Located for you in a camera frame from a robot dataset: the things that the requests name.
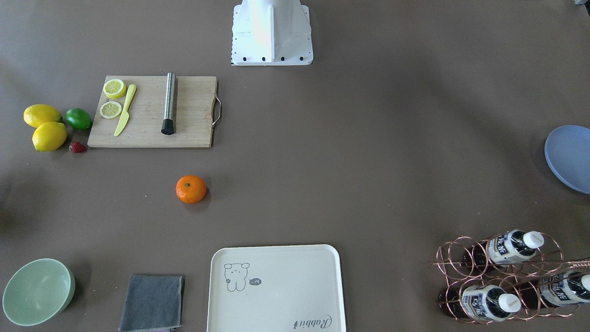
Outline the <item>cream serving tray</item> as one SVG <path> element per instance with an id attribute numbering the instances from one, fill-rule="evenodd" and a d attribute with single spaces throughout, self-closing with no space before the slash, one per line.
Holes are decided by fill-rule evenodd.
<path id="1" fill-rule="evenodd" d="M 212 257 L 209 332 L 345 332 L 341 259 L 329 244 L 223 248 Z"/>

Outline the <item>lemon slice two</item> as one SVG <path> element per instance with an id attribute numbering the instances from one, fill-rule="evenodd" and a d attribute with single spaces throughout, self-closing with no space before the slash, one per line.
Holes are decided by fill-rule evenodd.
<path id="1" fill-rule="evenodd" d="M 105 119 L 114 119 L 122 113 L 122 105 L 117 101 L 108 101 L 103 103 L 99 108 L 101 117 Z"/>

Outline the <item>steel muddler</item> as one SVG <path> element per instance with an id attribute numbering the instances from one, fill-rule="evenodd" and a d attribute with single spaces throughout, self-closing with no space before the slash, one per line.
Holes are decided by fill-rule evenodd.
<path id="1" fill-rule="evenodd" d="M 175 96 L 176 96 L 176 74 L 169 72 L 166 77 L 166 90 L 164 102 L 164 117 L 161 132 L 164 135 L 175 134 Z"/>

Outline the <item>yellow lemon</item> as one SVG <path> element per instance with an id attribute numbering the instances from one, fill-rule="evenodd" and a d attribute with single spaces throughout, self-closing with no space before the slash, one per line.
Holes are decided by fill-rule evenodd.
<path id="1" fill-rule="evenodd" d="M 67 139 L 67 129 L 61 122 L 46 122 L 40 125 L 32 135 L 36 151 L 48 152 L 61 147 Z"/>
<path id="2" fill-rule="evenodd" d="M 62 115 L 50 105 L 34 104 L 25 109 L 23 119 L 29 126 L 38 128 L 48 122 L 62 122 Z"/>

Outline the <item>grey folded cloth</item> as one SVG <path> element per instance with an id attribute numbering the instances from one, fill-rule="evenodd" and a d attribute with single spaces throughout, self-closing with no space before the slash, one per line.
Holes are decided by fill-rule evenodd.
<path id="1" fill-rule="evenodd" d="M 184 283 L 179 275 L 131 275 L 118 331 L 171 332 L 179 328 Z"/>

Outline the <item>wooden cutting board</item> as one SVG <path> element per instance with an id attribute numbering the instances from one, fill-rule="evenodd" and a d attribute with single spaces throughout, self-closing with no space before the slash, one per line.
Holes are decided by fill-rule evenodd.
<path id="1" fill-rule="evenodd" d="M 178 76 L 173 111 L 175 133 L 161 132 L 164 121 L 165 76 L 118 76 L 126 85 L 135 84 L 130 119 L 119 136 L 114 136 L 118 118 L 105 119 L 97 111 L 88 138 L 93 148 L 209 148 L 218 79 L 208 76 Z"/>

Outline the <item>tea bottle one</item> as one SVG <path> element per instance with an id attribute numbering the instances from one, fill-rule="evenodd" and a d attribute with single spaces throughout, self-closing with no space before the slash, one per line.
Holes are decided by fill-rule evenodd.
<path id="1" fill-rule="evenodd" d="M 470 267 L 481 273 L 504 269 L 533 258 L 537 249 L 543 245 L 544 235 L 538 231 L 508 231 L 474 244 L 466 250 L 460 266 Z"/>

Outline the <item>red strawberry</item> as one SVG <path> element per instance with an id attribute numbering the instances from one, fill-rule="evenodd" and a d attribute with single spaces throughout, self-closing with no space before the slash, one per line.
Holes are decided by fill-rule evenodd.
<path id="1" fill-rule="evenodd" d="M 77 141 L 71 142 L 70 145 L 68 146 L 68 149 L 73 154 L 85 153 L 87 151 L 87 147 L 85 145 L 83 145 L 82 143 L 77 142 Z"/>

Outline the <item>tea bottle three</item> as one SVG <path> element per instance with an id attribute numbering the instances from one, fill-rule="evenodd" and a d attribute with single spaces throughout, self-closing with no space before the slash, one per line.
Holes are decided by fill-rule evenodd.
<path id="1" fill-rule="evenodd" d="M 590 302 L 590 276 L 579 271 L 554 273 L 515 286 L 529 309 L 558 308 Z"/>

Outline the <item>orange fruit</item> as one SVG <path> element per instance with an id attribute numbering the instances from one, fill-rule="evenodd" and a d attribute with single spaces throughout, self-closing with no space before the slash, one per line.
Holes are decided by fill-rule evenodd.
<path id="1" fill-rule="evenodd" d="M 205 181 L 196 175 L 181 177 L 175 187 L 176 195 L 181 202 L 193 204 L 200 202 L 208 191 Z"/>

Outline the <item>green bowl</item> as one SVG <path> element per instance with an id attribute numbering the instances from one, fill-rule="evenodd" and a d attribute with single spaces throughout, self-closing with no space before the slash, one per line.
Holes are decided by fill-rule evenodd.
<path id="1" fill-rule="evenodd" d="M 13 274 L 2 296 L 7 319 L 18 326 L 35 326 L 52 319 L 74 295 L 75 278 L 57 259 L 29 262 Z"/>

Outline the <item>blue plate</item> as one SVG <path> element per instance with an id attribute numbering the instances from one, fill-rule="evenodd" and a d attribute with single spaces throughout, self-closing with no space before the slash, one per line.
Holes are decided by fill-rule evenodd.
<path id="1" fill-rule="evenodd" d="M 567 187 L 590 193 L 590 129 L 565 125 L 554 129 L 544 143 L 544 157 L 554 175 Z"/>

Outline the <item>green lime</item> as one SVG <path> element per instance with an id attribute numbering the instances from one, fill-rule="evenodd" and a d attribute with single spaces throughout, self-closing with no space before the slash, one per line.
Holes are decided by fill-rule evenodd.
<path id="1" fill-rule="evenodd" d="M 82 108 L 68 109 L 65 120 L 76 130 L 88 130 L 93 124 L 93 118 Z"/>

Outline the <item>yellow plastic knife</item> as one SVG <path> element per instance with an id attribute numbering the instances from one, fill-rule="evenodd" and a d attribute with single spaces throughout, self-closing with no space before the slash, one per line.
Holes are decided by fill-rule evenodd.
<path id="1" fill-rule="evenodd" d="M 122 112 L 119 116 L 119 121 L 118 121 L 118 125 L 114 131 L 114 136 L 117 137 L 119 136 L 122 131 L 124 130 L 124 128 L 127 125 L 127 122 L 130 119 L 130 115 L 129 115 L 129 107 L 133 101 L 133 97 L 135 96 L 137 90 L 137 86 L 135 84 L 131 84 L 128 86 L 127 91 L 126 91 L 126 96 L 125 96 L 125 100 L 124 100 L 124 106 L 122 108 Z"/>

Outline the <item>yellow lemon back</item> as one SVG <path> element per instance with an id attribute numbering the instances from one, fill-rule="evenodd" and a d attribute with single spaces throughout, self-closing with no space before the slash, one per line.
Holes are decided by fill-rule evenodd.
<path id="1" fill-rule="evenodd" d="M 23 119 L 29 126 L 38 128 L 48 122 L 62 122 L 62 115 L 50 105 L 34 104 L 25 109 Z"/>

